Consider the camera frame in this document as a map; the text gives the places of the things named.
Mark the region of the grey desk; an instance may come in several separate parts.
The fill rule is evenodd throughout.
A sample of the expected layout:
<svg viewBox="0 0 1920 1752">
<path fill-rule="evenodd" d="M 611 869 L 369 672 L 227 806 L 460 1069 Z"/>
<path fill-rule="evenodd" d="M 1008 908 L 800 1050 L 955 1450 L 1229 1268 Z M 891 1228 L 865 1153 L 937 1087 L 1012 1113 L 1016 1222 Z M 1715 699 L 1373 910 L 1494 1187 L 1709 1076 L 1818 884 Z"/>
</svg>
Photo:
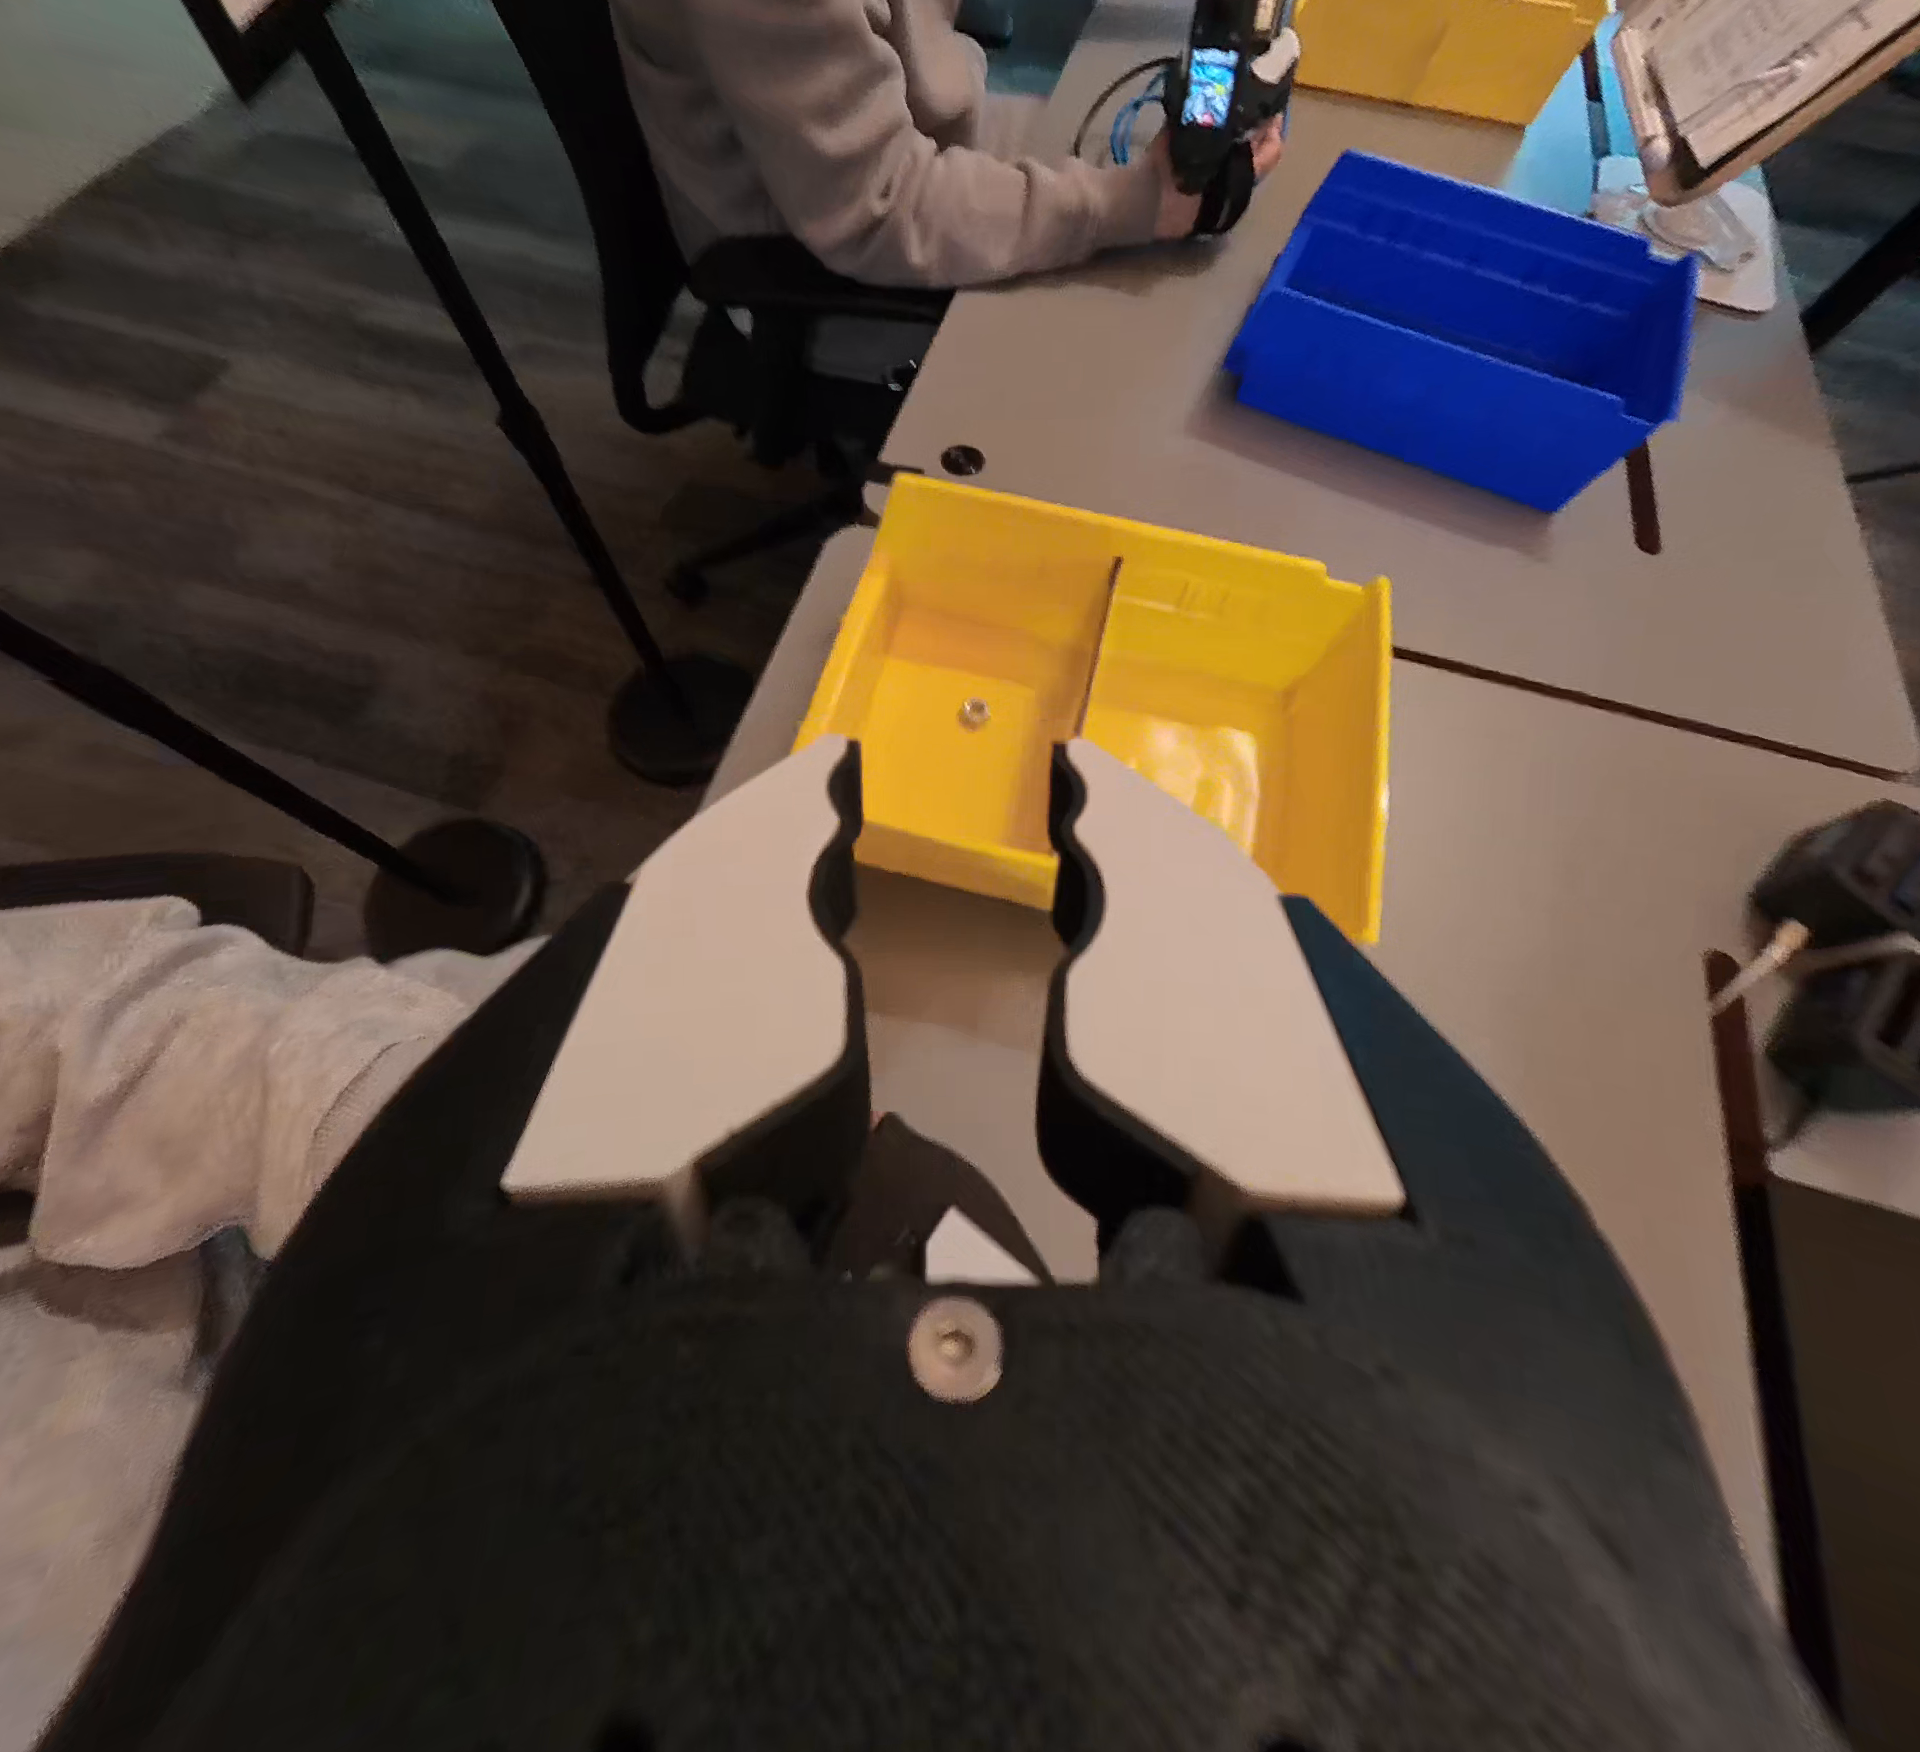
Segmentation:
<svg viewBox="0 0 1920 1752">
<path fill-rule="evenodd" d="M 1775 848 L 1915 806 L 1907 695 L 1790 310 L 1697 319 L 1682 419 L 1553 517 L 1246 414 L 1220 361 L 1345 151 L 1556 211 L 1619 139 L 1603 47 L 1519 133 L 1321 93 L 1213 255 L 958 299 L 884 463 L 1386 579 L 1373 959 L 1588 1202 L 1772 1560 L 1735 1201 L 1768 1177 L 1796 1413 L 1858 1748 L 1915 1748 L 1915 1116 L 1792 1119 L 1779 987 L 1709 1014 Z"/>
</svg>

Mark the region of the yellow bin with divider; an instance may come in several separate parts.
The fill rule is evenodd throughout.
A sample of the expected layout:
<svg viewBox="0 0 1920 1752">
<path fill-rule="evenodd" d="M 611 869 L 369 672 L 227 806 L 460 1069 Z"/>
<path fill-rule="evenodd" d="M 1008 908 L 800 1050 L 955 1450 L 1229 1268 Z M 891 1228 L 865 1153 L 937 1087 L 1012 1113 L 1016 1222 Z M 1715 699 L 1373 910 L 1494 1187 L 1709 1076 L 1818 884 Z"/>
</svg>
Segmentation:
<svg viewBox="0 0 1920 1752">
<path fill-rule="evenodd" d="M 900 473 L 791 749 L 858 742 L 859 864 L 1043 912 L 1087 739 L 1369 947 L 1392 663 L 1384 579 Z"/>
</svg>

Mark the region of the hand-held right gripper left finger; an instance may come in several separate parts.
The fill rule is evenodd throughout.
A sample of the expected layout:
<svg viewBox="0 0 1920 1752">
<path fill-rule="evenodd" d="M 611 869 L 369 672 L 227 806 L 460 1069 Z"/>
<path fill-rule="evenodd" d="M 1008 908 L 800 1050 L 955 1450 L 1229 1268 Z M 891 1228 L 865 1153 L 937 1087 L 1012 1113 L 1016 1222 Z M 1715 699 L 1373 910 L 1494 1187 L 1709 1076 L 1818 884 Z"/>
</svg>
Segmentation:
<svg viewBox="0 0 1920 1752">
<path fill-rule="evenodd" d="M 815 739 L 629 878 L 502 1171 L 512 1202 L 841 1202 L 872 1125 L 859 767 L 851 739 Z"/>
</svg>

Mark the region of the black charging dock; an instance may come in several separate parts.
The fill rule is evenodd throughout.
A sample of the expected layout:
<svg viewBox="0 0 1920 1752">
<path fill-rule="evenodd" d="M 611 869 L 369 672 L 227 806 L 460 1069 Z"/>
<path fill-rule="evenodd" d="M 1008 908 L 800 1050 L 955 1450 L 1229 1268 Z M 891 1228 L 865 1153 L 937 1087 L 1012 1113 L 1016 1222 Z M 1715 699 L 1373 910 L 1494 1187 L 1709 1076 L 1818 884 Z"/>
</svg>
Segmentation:
<svg viewBox="0 0 1920 1752">
<path fill-rule="evenodd" d="M 1787 839 L 1747 892 L 1827 957 L 1787 981 L 1766 1056 L 1814 1111 L 1917 1109 L 1917 813 L 1880 801 Z"/>
</svg>

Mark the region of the blue plastic bin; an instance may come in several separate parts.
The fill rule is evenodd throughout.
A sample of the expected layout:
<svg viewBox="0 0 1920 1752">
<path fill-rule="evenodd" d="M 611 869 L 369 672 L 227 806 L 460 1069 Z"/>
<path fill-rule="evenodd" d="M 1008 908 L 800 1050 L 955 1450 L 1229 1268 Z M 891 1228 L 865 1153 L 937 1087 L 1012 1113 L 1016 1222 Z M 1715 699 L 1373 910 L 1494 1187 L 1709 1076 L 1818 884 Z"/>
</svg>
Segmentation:
<svg viewBox="0 0 1920 1752">
<path fill-rule="evenodd" d="M 1220 363 L 1240 407 L 1540 515 L 1682 411 L 1697 259 L 1363 151 Z"/>
</svg>

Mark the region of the yellow plastic bin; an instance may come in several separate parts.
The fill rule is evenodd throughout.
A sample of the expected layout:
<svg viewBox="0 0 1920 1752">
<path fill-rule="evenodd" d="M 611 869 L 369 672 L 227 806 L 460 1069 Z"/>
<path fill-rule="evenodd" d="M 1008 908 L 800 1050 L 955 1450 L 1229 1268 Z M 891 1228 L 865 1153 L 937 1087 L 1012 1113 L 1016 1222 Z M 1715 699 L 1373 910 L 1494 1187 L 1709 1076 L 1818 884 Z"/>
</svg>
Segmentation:
<svg viewBox="0 0 1920 1752">
<path fill-rule="evenodd" d="M 1293 0 L 1315 93 L 1528 127 L 1615 0 Z"/>
</svg>

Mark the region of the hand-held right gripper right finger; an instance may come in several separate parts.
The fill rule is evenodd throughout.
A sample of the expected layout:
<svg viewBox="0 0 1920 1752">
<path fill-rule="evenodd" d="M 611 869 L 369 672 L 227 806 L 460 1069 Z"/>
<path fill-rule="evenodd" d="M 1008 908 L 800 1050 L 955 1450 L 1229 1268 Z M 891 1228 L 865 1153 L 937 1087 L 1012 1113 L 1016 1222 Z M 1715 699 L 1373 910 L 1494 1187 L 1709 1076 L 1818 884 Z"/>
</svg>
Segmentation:
<svg viewBox="0 0 1920 1752">
<path fill-rule="evenodd" d="M 1269 876 L 1089 739 L 1050 759 L 1058 858 L 1036 1089 L 1089 1217 L 1399 1217 L 1392 1160 Z"/>
</svg>

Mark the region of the black office chair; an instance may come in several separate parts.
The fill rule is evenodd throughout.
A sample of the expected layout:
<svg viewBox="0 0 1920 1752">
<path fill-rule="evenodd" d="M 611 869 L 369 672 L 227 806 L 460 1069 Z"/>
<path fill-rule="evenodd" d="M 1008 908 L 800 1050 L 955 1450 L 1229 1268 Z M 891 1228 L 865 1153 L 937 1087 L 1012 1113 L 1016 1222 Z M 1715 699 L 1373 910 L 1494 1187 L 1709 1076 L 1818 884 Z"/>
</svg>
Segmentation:
<svg viewBox="0 0 1920 1752">
<path fill-rule="evenodd" d="M 889 342 L 934 330 L 949 296 L 882 290 L 831 275 L 788 237 L 680 250 L 636 122 L 607 0 L 489 0 L 580 193 L 599 278 L 605 363 L 621 421 L 644 437 L 729 426 L 765 469 L 806 457 L 820 492 L 750 531 L 686 553 L 664 574 L 683 607 L 713 573 L 822 542 L 865 515 L 877 449 L 914 369 L 826 372 L 830 327 L 876 327 Z"/>
</svg>

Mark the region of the person's grey sweatshirt torso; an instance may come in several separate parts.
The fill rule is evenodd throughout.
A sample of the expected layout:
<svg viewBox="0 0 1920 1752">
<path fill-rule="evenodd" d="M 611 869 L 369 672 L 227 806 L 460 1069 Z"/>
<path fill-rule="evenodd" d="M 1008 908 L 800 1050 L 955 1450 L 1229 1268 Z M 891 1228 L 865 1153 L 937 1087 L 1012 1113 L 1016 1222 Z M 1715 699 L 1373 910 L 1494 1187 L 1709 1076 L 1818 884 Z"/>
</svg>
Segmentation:
<svg viewBox="0 0 1920 1752">
<path fill-rule="evenodd" d="M 251 1274 L 544 945 L 318 962 L 173 897 L 3 912 L 3 1748 L 121 1602 Z"/>
</svg>

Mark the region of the wooden document stand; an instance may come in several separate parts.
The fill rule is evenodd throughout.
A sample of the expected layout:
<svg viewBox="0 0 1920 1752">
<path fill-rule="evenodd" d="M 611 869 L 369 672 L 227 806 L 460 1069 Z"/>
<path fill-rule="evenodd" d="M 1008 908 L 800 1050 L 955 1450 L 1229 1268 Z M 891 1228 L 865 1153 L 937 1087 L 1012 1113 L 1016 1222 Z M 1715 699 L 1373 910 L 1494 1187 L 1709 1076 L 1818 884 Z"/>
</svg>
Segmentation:
<svg viewBox="0 0 1920 1752">
<path fill-rule="evenodd" d="M 1589 216 L 1693 266 L 1700 302 L 1773 309 L 1772 208 L 1753 170 L 1915 52 L 1917 0 L 1634 0 L 1603 69 L 1619 149 Z"/>
</svg>

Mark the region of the black stanchion post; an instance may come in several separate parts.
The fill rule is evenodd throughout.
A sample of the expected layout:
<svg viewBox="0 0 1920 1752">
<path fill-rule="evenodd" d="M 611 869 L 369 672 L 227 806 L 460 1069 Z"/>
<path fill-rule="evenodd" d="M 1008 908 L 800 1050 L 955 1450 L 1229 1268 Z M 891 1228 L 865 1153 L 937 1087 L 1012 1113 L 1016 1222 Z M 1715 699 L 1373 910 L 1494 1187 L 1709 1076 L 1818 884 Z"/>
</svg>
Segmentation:
<svg viewBox="0 0 1920 1752">
<path fill-rule="evenodd" d="M 451 819 L 397 847 L 106 663 L 71 651 L 11 612 L 1 614 L 1 653 L 66 700 L 153 742 L 369 867 L 361 937 L 371 957 L 390 962 L 440 948 L 489 957 L 538 924 L 547 869 L 538 847 L 513 827 Z"/>
</svg>

